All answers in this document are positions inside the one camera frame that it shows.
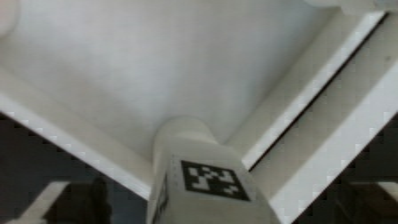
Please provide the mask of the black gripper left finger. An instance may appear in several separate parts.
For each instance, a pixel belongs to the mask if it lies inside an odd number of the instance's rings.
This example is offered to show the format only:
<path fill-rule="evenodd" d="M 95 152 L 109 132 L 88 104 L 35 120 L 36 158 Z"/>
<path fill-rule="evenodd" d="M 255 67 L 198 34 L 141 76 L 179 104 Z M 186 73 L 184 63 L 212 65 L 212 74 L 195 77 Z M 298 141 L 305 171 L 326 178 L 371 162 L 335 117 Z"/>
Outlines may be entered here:
<path fill-rule="evenodd" d="M 51 182 L 13 224 L 111 224 L 106 182 Z"/>

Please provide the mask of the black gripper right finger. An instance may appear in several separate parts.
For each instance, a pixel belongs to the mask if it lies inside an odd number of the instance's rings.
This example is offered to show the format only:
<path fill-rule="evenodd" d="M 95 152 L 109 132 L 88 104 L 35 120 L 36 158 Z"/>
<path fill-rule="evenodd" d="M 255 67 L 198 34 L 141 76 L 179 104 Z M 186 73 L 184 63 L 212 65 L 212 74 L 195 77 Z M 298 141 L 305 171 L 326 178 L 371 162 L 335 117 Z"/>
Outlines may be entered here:
<path fill-rule="evenodd" d="M 398 183 L 340 184 L 335 198 L 335 224 L 398 224 Z"/>

